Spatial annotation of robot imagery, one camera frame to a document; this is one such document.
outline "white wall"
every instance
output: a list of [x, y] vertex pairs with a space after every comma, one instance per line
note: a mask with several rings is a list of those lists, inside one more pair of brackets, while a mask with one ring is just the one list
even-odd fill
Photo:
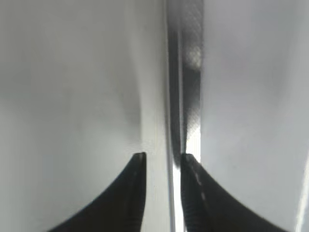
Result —
[[163, 13], [161, 0], [0, 1], [0, 231], [57, 225], [142, 150], [142, 228], [169, 231]]
[[297, 232], [309, 219], [308, 25], [308, 1], [205, 0], [201, 162], [243, 204]]

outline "metal strip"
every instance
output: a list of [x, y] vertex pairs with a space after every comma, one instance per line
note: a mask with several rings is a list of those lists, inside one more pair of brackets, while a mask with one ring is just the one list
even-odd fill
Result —
[[167, 0], [168, 115], [171, 224], [185, 231], [180, 193], [180, 154], [200, 161], [200, 83], [203, 0]]

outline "black plastic piece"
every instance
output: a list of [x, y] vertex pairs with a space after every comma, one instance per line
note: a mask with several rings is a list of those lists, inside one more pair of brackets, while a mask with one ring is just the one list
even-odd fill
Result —
[[50, 232], [139, 232], [145, 197], [146, 153], [138, 153], [100, 196]]
[[284, 232], [234, 199], [191, 154], [181, 157], [181, 198], [188, 232]]

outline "white surface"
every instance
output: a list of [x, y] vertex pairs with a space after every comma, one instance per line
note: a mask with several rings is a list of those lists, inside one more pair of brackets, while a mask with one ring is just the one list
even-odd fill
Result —
[[297, 232], [309, 231], [308, 25], [308, 1], [205, 1], [201, 162]]
[[161, 0], [0, 1], [0, 231], [50, 229], [142, 150], [142, 230], [169, 231], [163, 12]]

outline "dark curved object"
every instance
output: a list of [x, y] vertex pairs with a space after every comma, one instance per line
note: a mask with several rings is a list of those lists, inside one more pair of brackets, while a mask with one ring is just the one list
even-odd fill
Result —
[[284, 232], [228, 194], [191, 154], [181, 157], [181, 197], [188, 232]]
[[91, 204], [50, 232], [139, 232], [145, 197], [146, 153], [138, 153]]

